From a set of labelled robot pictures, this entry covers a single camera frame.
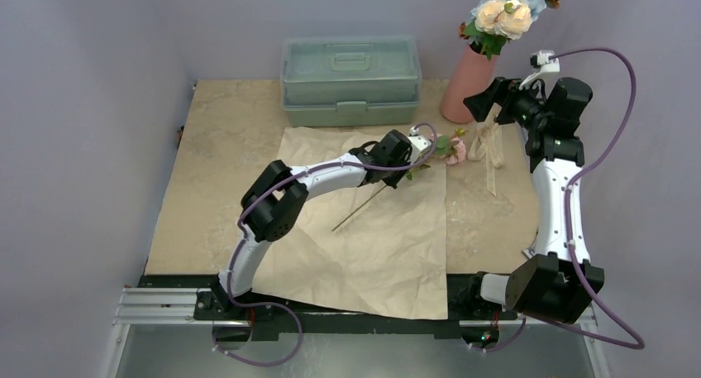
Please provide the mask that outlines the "red handled wrench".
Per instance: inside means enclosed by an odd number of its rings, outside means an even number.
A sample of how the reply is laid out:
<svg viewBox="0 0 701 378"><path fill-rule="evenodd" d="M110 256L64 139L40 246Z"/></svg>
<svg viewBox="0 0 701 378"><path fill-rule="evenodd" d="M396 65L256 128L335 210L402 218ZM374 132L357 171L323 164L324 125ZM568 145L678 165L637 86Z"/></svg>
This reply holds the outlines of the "red handled wrench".
<svg viewBox="0 0 701 378"><path fill-rule="evenodd" d="M531 259L536 255L535 251L531 248L523 250L522 253L527 259Z"/></svg>

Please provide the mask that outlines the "pink cylindrical vase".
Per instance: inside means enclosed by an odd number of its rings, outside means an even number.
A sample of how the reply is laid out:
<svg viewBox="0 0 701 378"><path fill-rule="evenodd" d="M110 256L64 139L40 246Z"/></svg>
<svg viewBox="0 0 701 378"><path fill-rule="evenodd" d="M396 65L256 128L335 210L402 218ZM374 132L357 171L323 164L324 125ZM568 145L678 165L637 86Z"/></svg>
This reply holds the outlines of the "pink cylindrical vase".
<svg viewBox="0 0 701 378"><path fill-rule="evenodd" d="M493 55L490 59L471 45L464 48L441 99L440 112L446 120L456 124L473 120L463 100L482 93L491 84L498 58L499 55Z"/></svg>

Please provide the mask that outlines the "orange wrapping paper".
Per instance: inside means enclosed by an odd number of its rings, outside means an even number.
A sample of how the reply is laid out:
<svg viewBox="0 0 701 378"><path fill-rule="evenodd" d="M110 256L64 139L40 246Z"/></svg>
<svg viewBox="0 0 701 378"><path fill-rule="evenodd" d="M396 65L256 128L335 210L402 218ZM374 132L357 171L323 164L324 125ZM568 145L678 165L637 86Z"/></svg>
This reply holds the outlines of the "orange wrapping paper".
<svg viewBox="0 0 701 378"><path fill-rule="evenodd" d="M252 289L328 308L445 319L445 201L441 161L396 188L377 183L318 196L270 246Z"/></svg>

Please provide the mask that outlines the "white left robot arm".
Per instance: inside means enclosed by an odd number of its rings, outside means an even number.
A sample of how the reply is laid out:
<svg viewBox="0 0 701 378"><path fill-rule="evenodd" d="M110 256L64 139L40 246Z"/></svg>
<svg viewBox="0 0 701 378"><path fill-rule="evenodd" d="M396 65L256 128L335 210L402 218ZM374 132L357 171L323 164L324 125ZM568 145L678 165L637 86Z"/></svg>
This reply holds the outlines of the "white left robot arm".
<svg viewBox="0 0 701 378"><path fill-rule="evenodd" d="M321 163L269 163L241 199L242 213L237 222L240 238L219 275L223 289L214 299L215 310L227 319L239 318L246 311L245 294L251 291L266 252L293 229L305 203L369 184L395 188L435 149L435 142L413 127L408 134L392 130L380 141L368 141Z"/></svg>

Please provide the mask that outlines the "pink peony flower stem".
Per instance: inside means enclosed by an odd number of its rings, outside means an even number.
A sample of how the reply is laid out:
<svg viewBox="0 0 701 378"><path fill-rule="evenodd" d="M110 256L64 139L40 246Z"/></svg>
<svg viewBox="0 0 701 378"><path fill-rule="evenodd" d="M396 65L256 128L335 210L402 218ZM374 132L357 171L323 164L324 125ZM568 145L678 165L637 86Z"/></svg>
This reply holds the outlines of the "pink peony flower stem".
<svg viewBox="0 0 701 378"><path fill-rule="evenodd" d="M466 131L464 129L458 128L455 130L452 136L442 134L430 135L428 139L432 145L436 146L436 149L430 154L430 157L424 163L418 167L410 169L401 177L401 179L411 182L415 174L430 169L431 162L434 160L442 160L448 165L455 165L464 161L466 159L467 149L462 137L465 134ZM340 231L349 222L363 213L367 209L368 205L387 188L388 185L383 184L374 190L364 202L362 202L358 207L344 217L331 231Z"/></svg>

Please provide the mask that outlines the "green plastic toolbox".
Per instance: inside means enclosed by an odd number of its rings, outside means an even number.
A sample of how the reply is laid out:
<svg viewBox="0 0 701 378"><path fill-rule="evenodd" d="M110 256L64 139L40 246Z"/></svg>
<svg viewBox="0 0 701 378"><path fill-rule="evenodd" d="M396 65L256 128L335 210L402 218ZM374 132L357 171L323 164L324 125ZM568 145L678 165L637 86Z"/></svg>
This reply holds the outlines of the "green plastic toolbox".
<svg viewBox="0 0 701 378"><path fill-rule="evenodd" d="M281 107L292 127L410 123L422 70L411 36L299 37L284 41Z"/></svg>

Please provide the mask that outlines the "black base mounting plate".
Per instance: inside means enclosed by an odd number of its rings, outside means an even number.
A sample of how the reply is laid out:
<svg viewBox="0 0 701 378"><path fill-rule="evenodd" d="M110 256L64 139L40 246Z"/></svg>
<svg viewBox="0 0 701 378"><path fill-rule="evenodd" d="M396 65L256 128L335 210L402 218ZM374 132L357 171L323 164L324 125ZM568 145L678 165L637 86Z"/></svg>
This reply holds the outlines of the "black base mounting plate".
<svg viewBox="0 0 701 378"><path fill-rule="evenodd" d="M193 318L216 327L243 323L254 341L276 341L283 333L429 335L435 339L465 339L492 347L500 329L519 324L520 317L478 299L479 275L449 274L448 317L443 320L389 318L370 313L330 309L270 295L248 293L234 305L215 275L143 275L138 288L194 292Z"/></svg>

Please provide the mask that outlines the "beige ribbon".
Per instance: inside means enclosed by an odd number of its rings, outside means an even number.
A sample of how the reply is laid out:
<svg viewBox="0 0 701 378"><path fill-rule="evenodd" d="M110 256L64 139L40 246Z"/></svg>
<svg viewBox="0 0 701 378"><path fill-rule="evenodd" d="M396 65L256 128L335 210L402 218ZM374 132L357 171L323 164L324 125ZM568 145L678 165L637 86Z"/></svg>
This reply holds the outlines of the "beige ribbon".
<svg viewBox="0 0 701 378"><path fill-rule="evenodd" d="M496 169L504 165L502 128L496 122L500 112L501 107L494 103L485 120L477 123L474 139L467 150L468 161L484 162L485 186L494 197L498 196Z"/></svg>

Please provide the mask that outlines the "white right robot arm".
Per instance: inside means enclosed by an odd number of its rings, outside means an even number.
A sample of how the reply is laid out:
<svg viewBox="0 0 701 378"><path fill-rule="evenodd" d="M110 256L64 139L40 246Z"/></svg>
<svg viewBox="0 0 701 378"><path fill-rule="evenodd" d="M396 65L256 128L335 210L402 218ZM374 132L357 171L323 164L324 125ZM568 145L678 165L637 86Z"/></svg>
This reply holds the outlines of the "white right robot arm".
<svg viewBox="0 0 701 378"><path fill-rule="evenodd" d="M532 256L509 275L480 272L466 292L466 311L482 318L496 304L515 313L573 324L589 307L605 280L584 244L579 179L584 145L576 136L579 119L593 97L583 81L556 81L545 100L518 79L497 77L482 93L464 99L477 122L518 124L527 131L525 152L539 203Z"/></svg>

